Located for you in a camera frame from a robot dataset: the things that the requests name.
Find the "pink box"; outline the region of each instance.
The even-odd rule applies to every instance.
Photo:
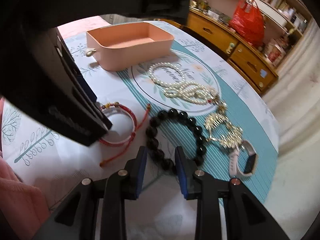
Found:
[[[121,71],[132,65],[166,56],[174,37],[146,22],[106,26],[86,33],[87,57],[94,56],[108,71]]]

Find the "red cord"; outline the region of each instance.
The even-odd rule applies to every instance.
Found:
[[[134,113],[129,109],[127,108],[126,106],[123,106],[123,105],[120,105],[119,103],[114,103],[114,104],[106,104],[105,106],[102,107],[102,109],[105,109],[105,108],[109,108],[110,106],[115,106],[115,107],[121,107],[122,109],[124,109],[133,119],[133,122],[134,122],[134,131],[131,133],[131,136],[128,140],[128,143],[126,145],[126,147],[120,152],[118,153],[117,155],[109,158],[109,159],[106,159],[106,160],[103,160],[100,162],[100,167],[102,167],[103,165],[107,164],[108,162],[111,162],[113,161],[114,159],[118,158],[119,156],[123,155],[127,149],[129,148],[130,144],[132,143],[134,137],[136,136],[136,131],[142,126],[143,122],[146,120],[146,118],[148,117],[148,114],[150,112],[150,109],[151,109],[151,105],[150,104],[147,104],[147,109],[146,109],[146,112],[143,116],[143,119],[142,119],[142,122],[137,126],[137,118],[136,116],[134,115]],[[111,146],[111,147],[119,147],[121,145],[124,145],[124,143],[120,143],[120,144],[117,144],[117,143],[109,143],[107,142],[106,140],[104,140],[103,138],[100,138],[99,141],[107,146]]]

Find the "red string bracelet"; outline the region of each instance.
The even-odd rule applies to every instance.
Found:
[[[110,109],[111,106],[123,110],[126,114],[128,114],[131,117],[132,122],[133,122],[133,131],[132,131],[131,135],[128,138],[124,139],[123,141],[116,142],[116,143],[108,142],[104,138],[100,138],[99,139],[99,142],[103,143],[106,146],[110,146],[110,147],[120,147],[120,146],[124,145],[125,143],[127,143],[126,147],[120,153],[118,153],[117,155],[115,155],[115,156],[113,156],[113,157],[111,157],[109,159],[101,161],[100,162],[100,166],[101,167],[104,164],[106,164],[108,162],[111,162],[112,160],[114,160],[114,159],[118,158],[119,156],[123,155],[127,151],[127,149],[129,148],[130,144],[132,143],[134,137],[136,136],[137,130],[142,126],[143,122],[146,120],[146,118],[147,118],[147,116],[148,116],[148,114],[150,112],[150,109],[151,109],[151,105],[147,104],[147,109],[146,109],[146,112],[145,112],[145,114],[143,116],[142,122],[138,125],[137,118],[134,115],[134,113],[129,108],[127,108],[126,106],[121,105],[119,102],[115,102],[115,103],[112,103],[112,104],[108,103],[108,104],[102,106],[101,107],[102,112],[104,112],[104,110]]]

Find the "pink cloth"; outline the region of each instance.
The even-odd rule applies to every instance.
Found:
[[[50,215],[42,192],[37,187],[19,182],[2,157],[0,210],[20,240],[30,240]]]
[[[4,107],[4,98],[2,97],[0,99],[0,127],[2,127],[2,114],[3,114],[3,107]],[[2,157],[2,144],[1,144],[1,138],[0,136],[0,156]]]
[[[110,23],[106,22],[100,16],[93,16],[74,22],[66,23],[58,27],[58,30],[62,38],[68,38],[79,33],[83,33],[89,30],[97,29],[104,26],[109,26]]]

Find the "pearl necklace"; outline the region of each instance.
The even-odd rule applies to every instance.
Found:
[[[157,79],[153,73],[159,67],[168,67],[174,69],[179,73],[182,80],[176,83],[167,83]],[[168,98],[181,98],[193,104],[205,105],[207,103],[216,103],[218,99],[217,97],[219,97],[214,88],[208,89],[194,81],[186,82],[184,73],[177,66],[171,63],[161,62],[153,64],[148,70],[148,75],[155,84],[165,88],[164,95]]]
[[[177,71],[179,73],[179,75],[181,76],[182,80],[179,81],[179,82],[176,82],[176,83],[162,82],[161,80],[157,79],[155,77],[155,75],[153,74],[153,72],[159,67],[168,67],[168,68],[174,69],[175,71]],[[175,65],[173,65],[171,63],[162,63],[161,62],[161,63],[153,64],[149,68],[148,75],[149,75],[149,77],[152,79],[152,81],[155,84],[158,84],[158,85],[160,85],[162,87],[170,87],[170,88],[180,87],[186,81],[186,78],[185,78],[185,75],[183,74],[183,72],[177,66],[175,66]]]
[[[193,104],[205,105],[215,99],[217,92],[213,88],[208,90],[205,86],[197,82],[188,81],[183,83],[179,88],[166,88],[164,95],[168,98],[178,97]]]

